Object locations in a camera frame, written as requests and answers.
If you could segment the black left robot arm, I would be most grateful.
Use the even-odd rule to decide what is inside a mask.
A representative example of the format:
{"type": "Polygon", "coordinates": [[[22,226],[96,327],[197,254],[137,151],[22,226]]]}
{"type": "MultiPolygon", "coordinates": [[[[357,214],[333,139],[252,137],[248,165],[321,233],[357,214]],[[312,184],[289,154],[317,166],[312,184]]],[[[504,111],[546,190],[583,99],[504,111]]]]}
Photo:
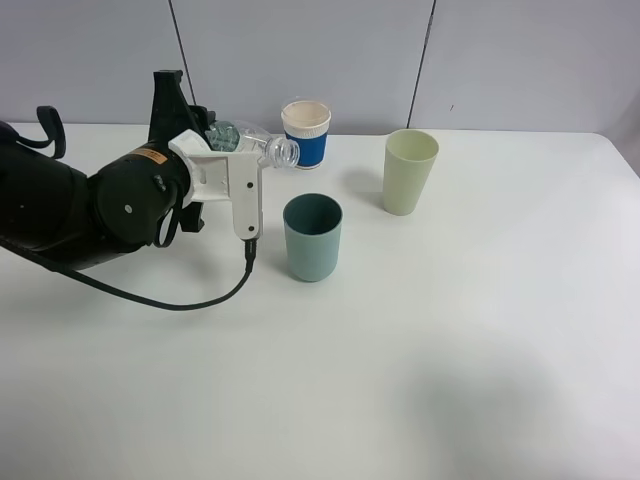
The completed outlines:
{"type": "Polygon", "coordinates": [[[189,207],[187,167],[169,148],[191,130],[203,135],[215,112],[185,99],[179,70],[154,74],[147,140],[86,175],[62,158],[63,122],[55,107],[37,108],[44,140],[1,125],[1,238],[73,270],[142,247],[168,247],[177,232],[199,232],[202,206],[189,207]]]}

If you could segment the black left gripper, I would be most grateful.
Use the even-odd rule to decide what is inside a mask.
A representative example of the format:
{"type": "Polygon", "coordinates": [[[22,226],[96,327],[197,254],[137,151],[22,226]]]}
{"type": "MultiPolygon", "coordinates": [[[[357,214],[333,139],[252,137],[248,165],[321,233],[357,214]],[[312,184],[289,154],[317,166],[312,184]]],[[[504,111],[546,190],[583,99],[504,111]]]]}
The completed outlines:
{"type": "Polygon", "coordinates": [[[206,127],[197,124],[184,97],[182,77],[181,70],[153,73],[147,141],[89,177],[89,252],[165,248],[178,230],[197,233],[204,227],[203,204],[186,198],[193,175],[169,148],[169,142],[187,130],[206,139],[206,127]]]}

